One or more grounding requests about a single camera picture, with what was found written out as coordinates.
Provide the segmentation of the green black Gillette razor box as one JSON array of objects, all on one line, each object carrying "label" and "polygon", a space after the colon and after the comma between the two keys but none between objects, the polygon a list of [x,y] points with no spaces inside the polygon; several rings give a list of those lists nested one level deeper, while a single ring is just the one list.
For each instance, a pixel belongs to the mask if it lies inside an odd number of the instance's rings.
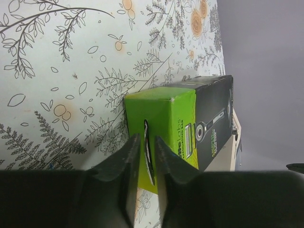
[{"label": "green black Gillette razor box", "polygon": [[200,171],[232,135],[233,77],[198,76],[124,98],[130,135],[141,137],[138,186],[156,193],[154,139]]}]

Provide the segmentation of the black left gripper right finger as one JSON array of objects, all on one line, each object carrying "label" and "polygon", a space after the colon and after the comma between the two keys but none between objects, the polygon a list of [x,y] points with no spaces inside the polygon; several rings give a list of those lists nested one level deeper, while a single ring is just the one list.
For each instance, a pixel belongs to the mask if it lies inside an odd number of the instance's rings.
[{"label": "black left gripper right finger", "polygon": [[155,137],[155,165],[160,219],[163,228],[181,228],[189,221],[190,182],[200,171],[175,154],[165,141]]}]

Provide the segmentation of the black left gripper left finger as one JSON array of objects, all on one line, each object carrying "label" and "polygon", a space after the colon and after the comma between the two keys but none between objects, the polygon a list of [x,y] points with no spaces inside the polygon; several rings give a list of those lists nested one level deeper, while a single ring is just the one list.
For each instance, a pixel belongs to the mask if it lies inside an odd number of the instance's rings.
[{"label": "black left gripper left finger", "polygon": [[134,134],[125,145],[95,170],[91,221],[97,228],[132,228],[139,176],[141,137]]}]

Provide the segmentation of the white Harry's razor box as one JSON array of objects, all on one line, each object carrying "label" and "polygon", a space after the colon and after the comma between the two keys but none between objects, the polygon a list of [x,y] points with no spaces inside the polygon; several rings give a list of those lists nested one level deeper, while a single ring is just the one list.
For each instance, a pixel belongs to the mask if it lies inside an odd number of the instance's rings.
[{"label": "white Harry's razor box", "polygon": [[237,117],[235,110],[232,115],[232,154],[231,154],[231,171],[237,171],[241,166],[241,152],[242,152],[242,141],[241,141],[241,124]]}]

